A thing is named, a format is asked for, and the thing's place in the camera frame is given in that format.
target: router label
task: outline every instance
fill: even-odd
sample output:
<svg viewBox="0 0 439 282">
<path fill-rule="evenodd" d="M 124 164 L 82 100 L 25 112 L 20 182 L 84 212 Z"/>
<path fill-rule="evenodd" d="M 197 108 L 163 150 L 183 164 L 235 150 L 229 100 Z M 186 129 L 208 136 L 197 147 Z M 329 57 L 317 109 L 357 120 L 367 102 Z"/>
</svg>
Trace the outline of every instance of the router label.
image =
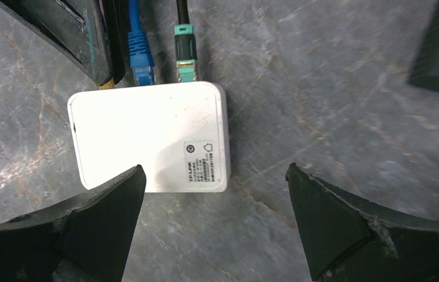
<svg viewBox="0 0 439 282">
<path fill-rule="evenodd" d="M 188 181 L 214 184 L 216 148 L 212 141 L 185 142 L 184 149 Z"/>
</svg>

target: black cable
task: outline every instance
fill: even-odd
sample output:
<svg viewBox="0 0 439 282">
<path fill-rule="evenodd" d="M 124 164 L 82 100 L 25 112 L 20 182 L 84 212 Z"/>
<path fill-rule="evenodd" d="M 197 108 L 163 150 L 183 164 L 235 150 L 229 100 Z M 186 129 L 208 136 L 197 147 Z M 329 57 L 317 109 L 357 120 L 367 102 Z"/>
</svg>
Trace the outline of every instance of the black cable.
<svg viewBox="0 0 439 282">
<path fill-rule="evenodd" d="M 178 9 L 178 24 L 190 24 L 187 0 L 176 0 L 176 7 Z"/>
</svg>

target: router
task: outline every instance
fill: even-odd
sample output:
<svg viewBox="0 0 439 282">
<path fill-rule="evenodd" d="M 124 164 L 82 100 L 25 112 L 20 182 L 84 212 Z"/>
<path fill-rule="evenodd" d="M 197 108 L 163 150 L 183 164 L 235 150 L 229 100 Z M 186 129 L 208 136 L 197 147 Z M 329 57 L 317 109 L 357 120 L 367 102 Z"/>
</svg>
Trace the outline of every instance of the router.
<svg viewBox="0 0 439 282">
<path fill-rule="evenodd" d="M 83 186 L 142 165 L 146 192 L 222 192 L 231 175 L 226 96 L 209 82 L 76 93 L 67 103 Z"/>
</svg>

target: marble floor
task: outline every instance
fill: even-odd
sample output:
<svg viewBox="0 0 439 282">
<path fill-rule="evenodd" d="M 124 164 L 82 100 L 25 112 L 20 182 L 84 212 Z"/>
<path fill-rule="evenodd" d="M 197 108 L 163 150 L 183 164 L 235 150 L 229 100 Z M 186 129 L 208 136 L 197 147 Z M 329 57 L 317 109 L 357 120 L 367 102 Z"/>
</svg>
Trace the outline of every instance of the marble floor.
<svg viewBox="0 0 439 282">
<path fill-rule="evenodd" d="M 141 2 L 158 81 L 169 82 L 175 3 Z M 232 183 L 147 194 L 123 281 L 310 281 L 291 162 L 439 220 L 439 93 L 405 83 L 434 0 L 188 4 L 200 75 L 227 91 Z M 95 88 L 0 9 L 0 222 L 84 191 L 66 103 Z"/>
</svg>

